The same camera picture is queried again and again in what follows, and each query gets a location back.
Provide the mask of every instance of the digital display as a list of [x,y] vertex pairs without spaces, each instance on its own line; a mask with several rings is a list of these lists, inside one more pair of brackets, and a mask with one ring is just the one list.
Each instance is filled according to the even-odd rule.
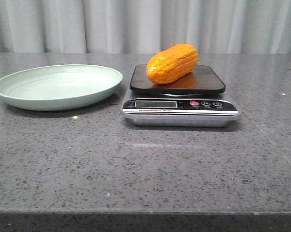
[[176,101],[136,101],[139,108],[177,108]]

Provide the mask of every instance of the plate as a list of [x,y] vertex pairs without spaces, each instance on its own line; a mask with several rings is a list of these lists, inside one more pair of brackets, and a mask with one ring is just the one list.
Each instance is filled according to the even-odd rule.
[[69,110],[111,96],[122,78],[119,71],[98,65],[45,66],[1,78],[0,98],[27,110]]

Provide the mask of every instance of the curtain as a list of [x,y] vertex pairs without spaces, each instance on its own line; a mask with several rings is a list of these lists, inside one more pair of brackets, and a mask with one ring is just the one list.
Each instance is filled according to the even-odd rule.
[[291,0],[0,0],[0,52],[291,53]]

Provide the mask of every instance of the button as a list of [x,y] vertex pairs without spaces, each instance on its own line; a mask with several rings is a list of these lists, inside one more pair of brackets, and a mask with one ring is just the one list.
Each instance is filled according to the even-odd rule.
[[211,103],[210,102],[207,102],[207,101],[205,101],[205,102],[202,101],[202,105],[204,105],[204,106],[210,106]]
[[221,102],[218,102],[218,101],[215,101],[212,103],[214,106],[217,106],[217,107],[220,107],[222,106],[223,104]]
[[199,102],[198,101],[190,101],[189,102],[191,105],[199,105]]

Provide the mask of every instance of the kitchen scale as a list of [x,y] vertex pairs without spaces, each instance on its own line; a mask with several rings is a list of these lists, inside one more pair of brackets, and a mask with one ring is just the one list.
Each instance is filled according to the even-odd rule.
[[209,66],[196,65],[178,80],[158,85],[147,78],[146,64],[138,65],[121,112],[140,126],[225,127],[242,113],[225,89]]

